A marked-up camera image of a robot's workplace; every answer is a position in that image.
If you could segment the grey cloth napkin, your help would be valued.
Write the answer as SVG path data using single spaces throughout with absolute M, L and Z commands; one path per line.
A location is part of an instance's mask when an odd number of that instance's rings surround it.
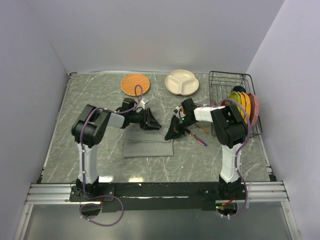
M 123 157 L 172 157 L 173 140 L 165 140 L 167 128 L 142 130 L 139 127 L 127 128 L 124 133 Z

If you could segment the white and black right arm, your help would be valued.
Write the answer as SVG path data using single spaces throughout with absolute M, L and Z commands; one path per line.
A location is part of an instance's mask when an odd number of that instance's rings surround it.
M 188 98 L 174 112 L 164 139 L 175 140 L 191 134 L 189 127 L 198 122 L 213 124 L 215 136 L 222 148 L 222 169 L 217 193 L 228 200 L 237 192 L 243 191 L 240 160 L 243 145 L 250 133 L 236 104 L 201 106 Z

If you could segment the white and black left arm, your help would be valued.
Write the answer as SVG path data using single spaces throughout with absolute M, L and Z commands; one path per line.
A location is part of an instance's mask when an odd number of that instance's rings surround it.
M 101 195 L 97 170 L 98 144 L 107 127 L 125 129 L 138 124 L 144 131 L 160 130 L 162 126 L 153 116 L 150 108 L 137 111 L 138 102 L 126 97 L 117 110 L 109 110 L 87 104 L 71 128 L 79 152 L 79 174 L 76 187 L 88 201 Z

